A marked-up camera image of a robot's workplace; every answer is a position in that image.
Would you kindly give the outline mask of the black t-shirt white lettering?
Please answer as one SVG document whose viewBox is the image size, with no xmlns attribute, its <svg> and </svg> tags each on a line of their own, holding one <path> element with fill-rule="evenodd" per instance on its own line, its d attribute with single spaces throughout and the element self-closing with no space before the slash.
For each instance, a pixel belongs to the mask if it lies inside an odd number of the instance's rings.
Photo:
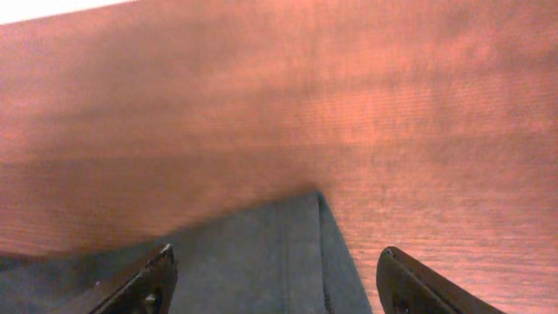
<svg viewBox="0 0 558 314">
<path fill-rule="evenodd" d="M 368 313 L 339 227 L 319 193 L 290 197 L 166 237 L 178 261 L 173 313 Z M 1 261 L 1 310 L 46 313 L 155 247 L 27 263 Z"/>
</svg>

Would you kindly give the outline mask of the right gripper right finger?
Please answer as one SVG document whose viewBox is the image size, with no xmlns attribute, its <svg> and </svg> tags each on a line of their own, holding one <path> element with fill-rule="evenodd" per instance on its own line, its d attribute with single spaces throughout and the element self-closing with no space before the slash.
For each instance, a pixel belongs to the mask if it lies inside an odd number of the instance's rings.
<svg viewBox="0 0 558 314">
<path fill-rule="evenodd" d="M 393 246 L 380 254 L 376 284 L 388 314 L 503 314 Z"/>
</svg>

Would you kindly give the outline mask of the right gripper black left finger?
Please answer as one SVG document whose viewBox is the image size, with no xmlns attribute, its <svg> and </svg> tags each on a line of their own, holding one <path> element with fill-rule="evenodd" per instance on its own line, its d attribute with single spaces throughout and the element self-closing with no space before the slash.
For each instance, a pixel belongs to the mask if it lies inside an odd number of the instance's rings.
<svg viewBox="0 0 558 314">
<path fill-rule="evenodd" d="M 93 314 L 167 314 L 178 279 L 173 246 L 163 244 L 100 283 Z"/>
</svg>

